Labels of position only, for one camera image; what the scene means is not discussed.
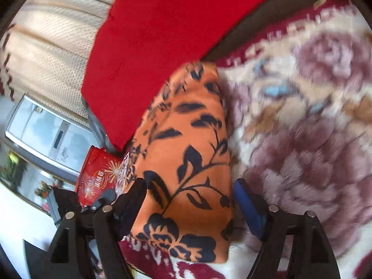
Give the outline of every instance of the silver bolt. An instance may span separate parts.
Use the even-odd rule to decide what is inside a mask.
[[[269,206],[269,211],[273,212],[273,213],[276,213],[277,211],[279,211],[279,208],[276,205],[270,205]]]
[[[310,216],[311,218],[317,216],[317,214],[316,214],[313,210],[309,210],[309,211],[307,211],[306,214],[307,214],[308,216]]]
[[[66,215],[65,215],[66,219],[74,218],[74,216],[75,216],[74,212],[67,212]]]
[[[104,206],[104,207],[102,208],[102,211],[103,211],[104,213],[111,212],[111,211],[112,211],[112,206],[109,206],[109,205]]]

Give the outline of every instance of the orange floral pillow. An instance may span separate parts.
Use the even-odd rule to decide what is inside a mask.
[[[186,64],[145,112],[124,191],[137,177],[147,195],[134,238],[193,262],[227,260],[232,227],[230,153],[215,65]]]

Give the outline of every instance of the red package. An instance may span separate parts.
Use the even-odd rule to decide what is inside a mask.
[[[105,149],[90,147],[75,188],[82,207],[92,205],[105,190],[115,189],[121,163]]]

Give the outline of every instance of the dark gap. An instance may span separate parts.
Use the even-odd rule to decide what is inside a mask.
[[[329,262],[327,251],[323,244],[323,240],[317,230],[312,231],[310,262],[311,263]]]
[[[64,229],[54,249],[52,263],[68,263],[68,229]]]

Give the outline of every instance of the beige curtain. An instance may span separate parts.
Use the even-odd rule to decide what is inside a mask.
[[[94,38],[114,0],[27,0],[0,41],[1,81],[87,125],[81,85]]]

